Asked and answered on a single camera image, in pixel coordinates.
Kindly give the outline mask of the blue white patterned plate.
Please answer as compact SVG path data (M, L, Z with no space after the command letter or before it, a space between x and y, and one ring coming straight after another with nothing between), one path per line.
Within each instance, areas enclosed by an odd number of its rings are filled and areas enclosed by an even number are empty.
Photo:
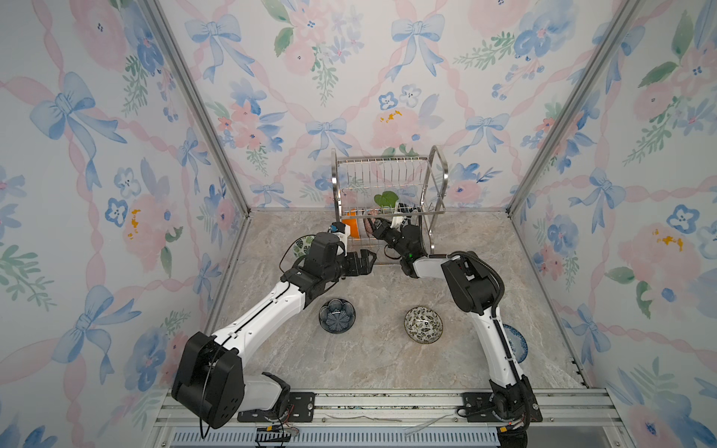
M523 363L528 357L528 343L523 334L516 328L503 325L509 346L515 354L518 363Z

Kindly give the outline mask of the black white floral bowl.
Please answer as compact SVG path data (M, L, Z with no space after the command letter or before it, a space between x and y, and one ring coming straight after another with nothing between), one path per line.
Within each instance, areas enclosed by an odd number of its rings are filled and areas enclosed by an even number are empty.
M444 332L444 323L439 314L426 306L408 310L403 326L408 337L420 345L436 343Z
M386 232L384 218L366 218L365 227L367 233L377 240L382 240Z

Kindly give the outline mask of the stainless steel dish rack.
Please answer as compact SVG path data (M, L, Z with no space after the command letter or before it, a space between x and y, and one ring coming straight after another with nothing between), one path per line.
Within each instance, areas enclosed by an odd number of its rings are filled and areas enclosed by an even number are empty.
M397 264L400 253L373 235L379 218L408 233L424 251L435 253L433 232L446 212L448 164L434 146L417 153L405 145L379 156L333 157L332 193L335 219L345 225L347 250L369 250L379 264Z

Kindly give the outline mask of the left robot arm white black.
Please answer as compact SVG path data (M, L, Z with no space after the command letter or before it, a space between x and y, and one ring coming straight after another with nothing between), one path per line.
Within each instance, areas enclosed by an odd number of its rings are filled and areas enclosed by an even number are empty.
M240 413L281 419L291 387L270 373L247 376L253 354L290 318L347 277L371 274L377 255L349 252L343 233L317 233L307 254L283 272L272 290L242 317L188 340L172 386L172 398L202 427L219 429Z

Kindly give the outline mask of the white bowl orange outside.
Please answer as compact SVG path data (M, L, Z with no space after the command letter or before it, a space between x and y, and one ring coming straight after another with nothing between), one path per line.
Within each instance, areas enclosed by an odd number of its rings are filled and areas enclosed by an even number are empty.
M342 218L342 223L347 226L347 233L353 239L360 239L359 218L356 210L349 211L347 216Z

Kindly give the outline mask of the black white floral bowl front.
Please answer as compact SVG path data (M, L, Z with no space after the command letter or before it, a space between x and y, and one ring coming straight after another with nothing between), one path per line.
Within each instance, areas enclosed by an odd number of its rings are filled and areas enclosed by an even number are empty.
M408 337L420 345L436 343L444 332L444 323L439 314L426 306L408 310L403 326Z

